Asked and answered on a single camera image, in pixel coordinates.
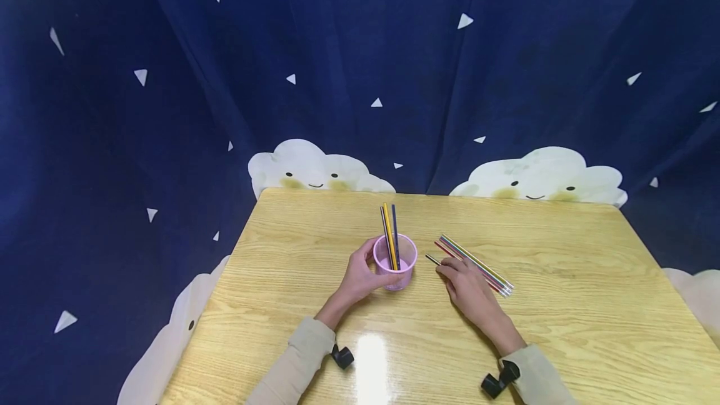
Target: colored pencil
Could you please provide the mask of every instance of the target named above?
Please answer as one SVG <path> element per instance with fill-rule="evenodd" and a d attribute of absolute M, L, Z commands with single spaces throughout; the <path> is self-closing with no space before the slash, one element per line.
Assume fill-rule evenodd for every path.
<path fill-rule="evenodd" d="M 390 244 L 390 266 L 392 266 L 393 271 L 398 270 L 397 264 L 395 264 L 395 244 L 393 241 L 393 227 L 390 226 L 390 212 L 388 210 L 388 203 L 384 202 L 382 205 L 383 214 L 385 217 L 385 225 L 387 226 L 388 231 L 388 242 Z"/>
<path fill-rule="evenodd" d="M 475 262 L 475 260 L 473 258 L 467 257 L 463 252 L 460 252 L 458 249 L 456 249 L 455 247 L 452 247 L 449 244 L 447 244 L 448 249 L 446 249 L 445 247 L 443 247 L 440 244 L 437 244 L 437 246 L 439 248 L 441 248 L 442 250 L 445 250 L 445 252 L 447 252 L 447 253 L 450 253 L 448 249 L 454 251 L 455 252 L 454 257 L 460 259 L 461 261 L 463 261 L 463 258 L 468 258 L 473 264 L 475 264 L 475 266 L 477 266 L 480 269 L 480 271 L 482 271 L 485 278 L 487 278 L 487 280 L 489 282 L 496 284 L 497 287 L 505 290 L 508 294 L 512 293 L 513 290 L 510 287 L 508 287 L 505 282 L 502 282 L 501 280 L 499 280 L 499 278 L 497 276 L 493 276 L 493 274 L 491 272 L 489 272 L 487 269 L 485 269 L 484 266 L 482 266 L 481 264 L 478 264 L 477 262 Z"/>
<path fill-rule="evenodd" d="M 437 247 L 441 248 L 446 254 L 449 254 L 451 257 L 456 258 L 456 259 L 459 259 L 460 261 L 463 261 L 463 257 L 461 257 L 460 255 L 458 255 L 458 254 L 456 254 L 456 253 L 451 252 L 449 249 L 445 248 L 444 246 L 442 246 L 442 245 L 441 245 L 440 243 L 438 243 L 437 241 L 435 241 L 435 245 L 436 245 Z M 493 290 L 497 291 L 497 293 L 498 293 L 499 295 L 501 295 L 501 296 L 503 296 L 503 297 L 508 297 L 508 296 L 511 295 L 511 293 L 513 292 L 513 290 L 511 290 L 510 288 L 508 288 L 508 287 L 506 286 L 506 284 L 504 284 L 504 283 L 501 282 L 501 281 L 498 281 L 497 278 L 493 277 L 491 273 L 485 271 L 485 269 L 483 269 L 483 267 L 480 266 L 479 264 L 476 264 L 476 266 L 477 266 L 477 267 L 480 269 L 480 271 L 482 272 L 483 276 L 485 277 L 485 281 L 487 281 L 488 285 L 490 285 Z"/>
<path fill-rule="evenodd" d="M 380 217 L 382 218 L 382 228 L 385 231 L 385 245 L 387 245 L 387 266 L 392 269 L 393 264 L 390 262 L 390 235 L 388 234 L 388 222 L 385 220 L 385 209 L 380 207 Z"/>
<path fill-rule="evenodd" d="M 437 259 L 432 258 L 432 257 L 430 256 L 430 254 L 425 254 L 425 256 L 426 256 L 427 258 L 429 258 L 431 262 L 437 264 L 437 266 L 440 266 L 440 262 L 439 262 Z"/>
<path fill-rule="evenodd" d="M 401 245 L 398 243 L 398 217 L 395 215 L 395 204 L 392 205 L 392 235 L 395 243 L 395 264 L 401 268 Z"/>
<path fill-rule="evenodd" d="M 478 258 L 476 258 L 473 254 L 471 254 L 470 252 L 468 252 L 468 250 L 463 249 L 463 246 L 461 246 L 460 244 L 458 244 L 458 243 L 456 243 L 455 241 L 453 241 L 452 239 L 450 239 L 450 236 L 447 236 L 446 234 L 442 234 L 441 239 L 445 239 L 445 240 L 448 241 L 450 244 L 453 244 L 453 245 L 454 245 L 455 247 L 457 247 L 461 252 L 467 254 L 467 255 L 468 255 L 468 258 L 472 259 L 474 262 L 477 262 L 478 264 L 482 264 L 482 266 L 483 266 L 485 269 L 487 269 L 487 271 L 488 271 L 489 273 L 493 274 L 493 276 L 496 276 L 496 277 L 497 277 L 499 280 L 501 280 L 503 283 L 506 283 L 506 285 L 507 285 L 509 288 L 515 289 L 515 285 L 513 285 L 513 284 L 510 283 L 510 282 L 508 282 L 505 277 L 500 276 L 496 271 L 493 271 L 489 266 L 487 266 L 487 264 L 484 264 L 482 261 L 480 261 Z"/>

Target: person's left hand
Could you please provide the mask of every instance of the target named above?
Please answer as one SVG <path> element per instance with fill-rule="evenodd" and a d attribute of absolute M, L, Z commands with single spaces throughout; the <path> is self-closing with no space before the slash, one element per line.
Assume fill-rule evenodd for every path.
<path fill-rule="evenodd" d="M 399 274 L 376 274 L 370 271 L 368 262 L 373 259 L 373 246 L 380 236 L 370 238 L 350 255 L 345 277 L 342 278 L 337 294 L 355 304 L 381 286 L 392 285 L 401 280 Z"/>
<path fill-rule="evenodd" d="M 365 299 L 381 286 L 392 285 L 401 280 L 399 274 L 376 274 L 370 271 L 368 262 L 373 258 L 373 245 L 378 238 L 380 236 L 368 239 L 350 255 L 342 283 L 317 312 L 316 319 L 327 325 L 330 330 L 335 331 L 343 315 L 352 305 Z"/>

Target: cloud pattern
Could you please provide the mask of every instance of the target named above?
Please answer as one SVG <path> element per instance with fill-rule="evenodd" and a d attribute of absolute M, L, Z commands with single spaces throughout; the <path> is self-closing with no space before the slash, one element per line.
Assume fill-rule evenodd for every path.
<path fill-rule="evenodd" d="M 587 167 L 577 151 L 551 146 L 519 159 L 479 165 L 450 196 L 597 202 L 619 207 L 627 201 L 627 194 L 619 188 L 622 179 L 613 167 Z"/>
<path fill-rule="evenodd" d="M 328 155 L 304 139 L 288 139 L 272 153 L 253 155 L 247 171 L 256 198 L 265 188 L 395 192 L 392 184 L 370 174 L 360 160 Z"/>
<path fill-rule="evenodd" d="M 720 348 L 720 271 L 709 269 L 695 276 L 671 267 L 665 267 L 663 271 Z"/>
<path fill-rule="evenodd" d="M 157 404 L 193 335 L 229 255 L 210 274 L 198 274 L 175 300 L 170 322 L 157 333 L 125 379 L 117 405 Z"/>

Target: wrist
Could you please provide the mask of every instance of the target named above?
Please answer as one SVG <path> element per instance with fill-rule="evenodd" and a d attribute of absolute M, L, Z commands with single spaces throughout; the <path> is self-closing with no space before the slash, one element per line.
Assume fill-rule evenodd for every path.
<path fill-rule="evenodd" d="M 328 297 L 325 305 L 317 312 L 316 320 L 325 324 L 328 329 L 335 331 L 340 320 L 346 314 L 348 309 L 353 305 L 349 297 L 336 291 L 332 296 Z"/>
<path fill-rule="evenodd" d="M 491 323 L 480 329 L 491 340 L 501 358 L 527 347 L 527 343 L 507 314 L 493 319 Z"/>

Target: plastic cup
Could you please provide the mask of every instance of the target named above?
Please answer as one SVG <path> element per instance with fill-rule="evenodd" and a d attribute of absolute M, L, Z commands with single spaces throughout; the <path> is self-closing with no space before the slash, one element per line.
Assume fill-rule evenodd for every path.
<path fill-rule="evenodd" d="M 413 268 L 415 262 L 418 261 L 418 249 L 412 239 L 398 233 L 397 245 L 399 245 L 399 257 L 401 258 L 401 268 L 397 271 L 390 269 L 390 254 L 388 252 L 388 244 L 385 242 L 385 236 L 381 236 L 372 248 L 372 256 L 375 259 L 375 273 L 380 274 L 401 274 L 401 280 L 392 285 L 385 286 L 388 291 L 400 291 L 408 286 L 413 276 Z"/>

